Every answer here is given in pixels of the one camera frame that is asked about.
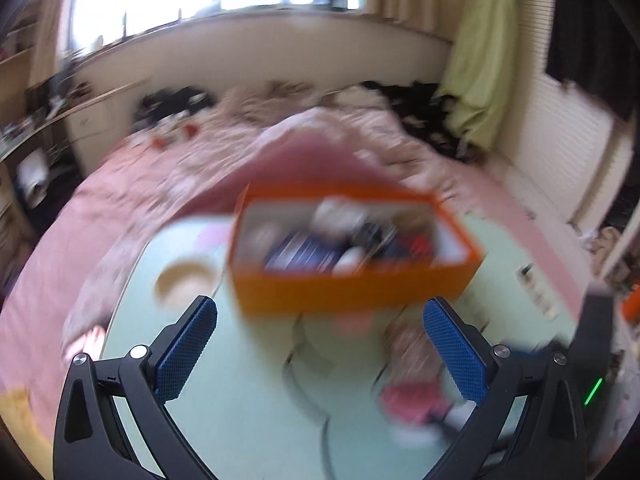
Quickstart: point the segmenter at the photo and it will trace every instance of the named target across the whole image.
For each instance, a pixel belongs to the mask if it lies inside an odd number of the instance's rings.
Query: table
[[[149,344],[181,312],[158,305],[156,277],[172,261],[197,254],[221,268],[233,217],[194,217],[158,233],[136,264],[108,330],[103,358]],[[529,255],[500,227],[473,216],[465,224],[487,248],[478,273],[454,307],[468,322],[482,311],[484,336],[533,348],[575,323],[543,276],[536,281],[559,311],[546,320],[516,277]],[[245,319],[223,278],[213,295],[218,326],[180,397],[166,404],[191,446],[221,480],[420,480],[446,449],[443,441],[389,424],[376,395],[385,364],[380,334],[398,309],[376,311],[352,330],[344,316]],[[402,317],[419,322],[421,306]],[[306,350],[292,348],[303,339]],[[445,375],[443,388],[455,396]],[[124,399],[116,405],[141,464],[160,474]],[[514,404],[513,427],[522,403]]]

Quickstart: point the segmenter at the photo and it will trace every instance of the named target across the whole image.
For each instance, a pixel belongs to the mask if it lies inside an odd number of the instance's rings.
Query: closet door
[[[614,118],[574,85],[545,73],[554,0],[520,0],[518,65],[497,151],[570,221],[596,177]]]

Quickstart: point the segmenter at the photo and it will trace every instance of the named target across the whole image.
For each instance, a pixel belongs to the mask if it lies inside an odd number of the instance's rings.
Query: green led strip
[[[596,391],[598,390],[601,384],[602,384],[602,377],[598,379],[598,382],[593,387],[593,390],[591,390],[589,397],[587,397],[587,400],[584,401],[585,406],[591,402],[591,398],[594,396],[594,394],[596,393]]]

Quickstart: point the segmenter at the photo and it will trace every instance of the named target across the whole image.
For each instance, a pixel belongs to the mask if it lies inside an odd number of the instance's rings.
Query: metal screw
[[[554,354],[554,361],[557,364],[564,366],[566,364],[566,357],[564,357],[560,352],[556,352]]]
[[[494,346],[494,354],[496,354],[498,357],[506,359],[511,355],[511,350],[509,350],[509,348],[505,345],[496,345]]]
[[[138,346],[134,346],[130,351],[129,351],[129,355],[131,357],[133,357],[134,359],[140,359],[143,358],[146,355],[146,346],[144,345],[138,345]]]
[[[86,354],[78,354],[76,357],[74,357],[73,363],[76,366],[79,366],[83,364],[85,361],[86,361]]]

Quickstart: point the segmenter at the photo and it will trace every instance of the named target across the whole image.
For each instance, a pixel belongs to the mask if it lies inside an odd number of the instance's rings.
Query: blue textured pad
[[[462,396],[480,404],[486,395],[486,373],[476,352],[437,301],[424,306],[422,322]]]
[[[174,340],[171,348],[156,366],[154,394],[160,402],[176,399],[180,395],[193,367],[216,328],[217,320],[216,304],[207,298],[200,304],[182,332]]]

